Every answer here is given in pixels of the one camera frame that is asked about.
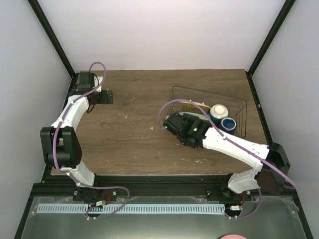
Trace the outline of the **woven bamboo plate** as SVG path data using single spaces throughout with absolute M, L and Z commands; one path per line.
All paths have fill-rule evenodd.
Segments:
M 198 107 L 200 107 L 201 109 L 203 109 L 207 113 L 211 109 L 211 107 L 206 105 L 205 103 L 193 102 L 198 107 L 196 107 L 195 105 L 191 104 L 190 102 L 186 102 L 186 101 L 178 101 L 177 103 L 182 105 L 182 108 L 184 111 L 191 111 L 191 109 L 199 110 Z

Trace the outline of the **cream ceramic bowl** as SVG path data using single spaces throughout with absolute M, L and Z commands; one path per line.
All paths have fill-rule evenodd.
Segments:
M 221 120 L 228 117 L 228 115 L 228 109 L 221 104 L 213 105 L 209 111 L 209 116 L 215 124 L 220 123 Z

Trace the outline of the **grey wire dish rack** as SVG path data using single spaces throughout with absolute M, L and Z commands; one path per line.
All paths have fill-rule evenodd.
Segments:
M 224 105 L 228 109 L 228 116 L 233 118 L 237 123 L 237 129 L 234 135 L 241 138 L 246 136 L 247 101 L 244 98 L 231 96 L 230 94 L 217 93 L 184 86 L 173 86 L 169 100 L 172 101 L 176 99 L 185 99 L 193 102 L 205 103 L 210 107 L 216 104 Z M 162 116 L 162 121 L 164 121 L 171 114 L 182 112 L 192 112 L 200 115 L 202 114 L 200 110 L 191 109 L 191 111 L 184 111 L 182 105 L 174 102 L 169 104 L 160 115 Z

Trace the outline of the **dark blue mug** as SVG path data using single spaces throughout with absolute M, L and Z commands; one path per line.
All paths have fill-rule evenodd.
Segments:
M 237 123 L 233 118 L 226 117 L 221 120 L 220 128 L 224 132 L 234 134 L 237 129 Z

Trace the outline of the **light blue floral plate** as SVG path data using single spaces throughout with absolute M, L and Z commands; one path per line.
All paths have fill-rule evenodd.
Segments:
M 190 117 L 197 117 L 201 120 L 206 120 L 208 121 L 207 117 L 204 115 L 200 115 L 200 114 L 196 114 L 196 113 L 192 113 L 192 112 L 184 112 L 183 116 L 190 116 Z

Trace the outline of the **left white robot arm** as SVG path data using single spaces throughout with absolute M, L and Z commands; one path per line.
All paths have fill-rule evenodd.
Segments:
M 84 195 L 97 201 L 102 195 L 100 186 L 94 184 L 95 174 L 82 161 L 82 149 L 76 135 L 78 124 L 85 113 L 98 104 L 112 104 L 113 91 L 103 90 L 105 76 L 92 72 L 75 75 L 75 85 L 58 119 L 40 131 L 44 162 L 72 178 L 78 187 L 85 187 Z

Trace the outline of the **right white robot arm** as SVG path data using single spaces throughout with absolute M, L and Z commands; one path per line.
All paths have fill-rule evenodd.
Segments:
M 208 121 L 190 114 L 174 113 L 162 125 L 184 146 L 215 150 L 251 167 L 248 171 L 229 175 L 227 184 L 221 188 L 224 199 L 232 201 L 240 193 L 255 189 L 272 195 L 281 194 L 290 163 L 280 144 L 253 143 L 214 128 Z

